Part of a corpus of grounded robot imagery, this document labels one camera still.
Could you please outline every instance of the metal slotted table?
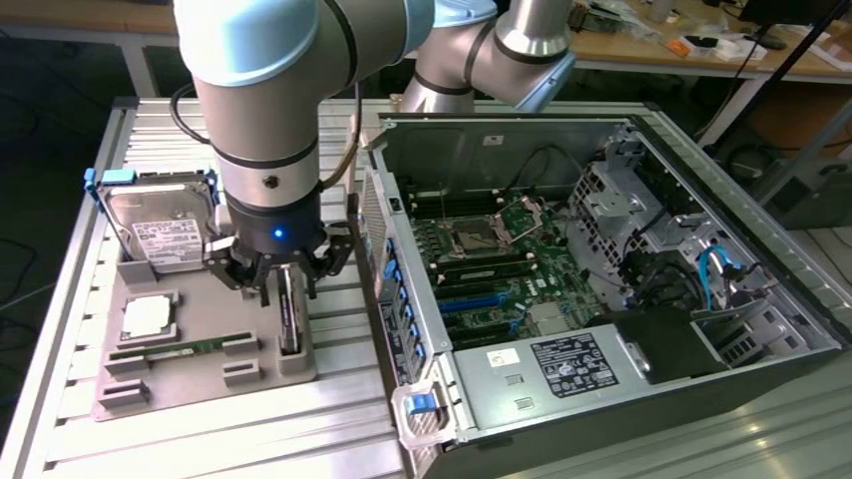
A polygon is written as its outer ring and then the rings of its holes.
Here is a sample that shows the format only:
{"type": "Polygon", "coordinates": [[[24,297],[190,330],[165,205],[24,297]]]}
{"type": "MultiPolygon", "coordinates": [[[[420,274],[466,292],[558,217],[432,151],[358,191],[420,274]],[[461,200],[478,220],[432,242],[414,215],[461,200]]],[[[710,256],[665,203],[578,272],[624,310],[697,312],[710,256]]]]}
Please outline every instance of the metal slotted table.
{"type": "MultiPolygon", "coordinates": [[[[493,103],[480,106],[508,111],[493,103]]],[[[617,104],[621,110],[628,106],[617,104]]],[[[178,132],[166,107],[166,100],[142,100],[116,108],[98,170],[216,167],[209,147],[178,132]]],[[[568,108],[602,107],[572,103],[549,110],[568,108]]],[[[365,114],[388,109],[388,101],[365,102],[365,114]]],[[[340,159],[353,111],[346,100],[321,106],[322,176],[340,159]]],[[[204,134],[197,103],[185,102],[181,112],[204,134]]],[[[661,116],[648,120],[668,122],[661,116]]],[[[365,128],[374,126],[366,121],[365,128]]],[[[345,217],[344,201],[342,187],[324,193],[326,221],[345,217]]],[[[6,437],[0,477],[404,477],[353,262],[338,277],[321,282],[318,297],[309,302],[316,381],[101,423],[89,419],[118,256],[106,226],[86,199],[6,437]]],[[[844,446],[852,442],[850,368],[846,354],[728,414],[510,477],[850,477],[844,446]]]]}

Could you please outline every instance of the robotic arm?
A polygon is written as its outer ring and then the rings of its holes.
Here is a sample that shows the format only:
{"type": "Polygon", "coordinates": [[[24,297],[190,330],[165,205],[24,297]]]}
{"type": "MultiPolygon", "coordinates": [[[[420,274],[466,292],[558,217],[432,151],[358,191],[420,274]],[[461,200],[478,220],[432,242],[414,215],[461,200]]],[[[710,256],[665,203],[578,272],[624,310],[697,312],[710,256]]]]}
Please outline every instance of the robotic arm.
{"type": "Polygon", "coordinates": [[[568,7],[512,0],[493,21],[492,0],[174,0],[234,233],[206,264],[230,288],[260,287],[290,262],[313,283],[349,256],[348,226],[320,218],[333,182],[320,180],[320,102],[422,45],[405,111],[472,111],[472,88],[540,110],[573,64],[568,7]]]}

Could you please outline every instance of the power supply label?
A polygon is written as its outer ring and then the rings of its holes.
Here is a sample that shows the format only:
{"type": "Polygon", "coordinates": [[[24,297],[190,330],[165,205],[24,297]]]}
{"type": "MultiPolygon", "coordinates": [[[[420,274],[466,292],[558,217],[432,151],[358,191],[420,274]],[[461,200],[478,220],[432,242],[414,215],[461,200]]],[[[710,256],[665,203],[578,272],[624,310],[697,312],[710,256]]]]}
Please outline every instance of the power supply label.
{"type": "Polygon", "coordinates": [[[134,223],[133,233],[153,266],[201,260],[201,234],[194,220],[134,223]]]}
{"type": "Polygon", "coordinates": [[[617,384],[590,333],[537,342],[530,348],[553,396],[569,397],[617,384]]]}

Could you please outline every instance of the motherboard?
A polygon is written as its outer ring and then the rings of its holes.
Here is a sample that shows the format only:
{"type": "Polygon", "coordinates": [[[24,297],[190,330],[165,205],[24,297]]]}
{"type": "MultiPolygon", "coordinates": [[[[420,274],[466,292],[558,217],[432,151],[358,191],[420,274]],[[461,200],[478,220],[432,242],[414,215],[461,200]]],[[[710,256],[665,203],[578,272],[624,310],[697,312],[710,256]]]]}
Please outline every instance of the motherboard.
{"type": "Polygon", "coordinates": [[[553,210],[526,195],[493,201],[489,214],[412,219],[456,350],[580,329],[602,312],[553,210]]]}

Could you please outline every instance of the computer monitor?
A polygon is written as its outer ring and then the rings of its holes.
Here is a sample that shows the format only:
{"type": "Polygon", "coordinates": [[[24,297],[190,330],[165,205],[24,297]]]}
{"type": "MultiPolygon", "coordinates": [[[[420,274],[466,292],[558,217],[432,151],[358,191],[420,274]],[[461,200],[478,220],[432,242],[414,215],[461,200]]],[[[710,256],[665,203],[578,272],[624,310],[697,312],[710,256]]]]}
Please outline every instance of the computer monitor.
{"type": "Polygon", "coordinates": [[[810,25],[837,4],[837,0],[748,0],[740,20],[757,25],[810,25]]]}

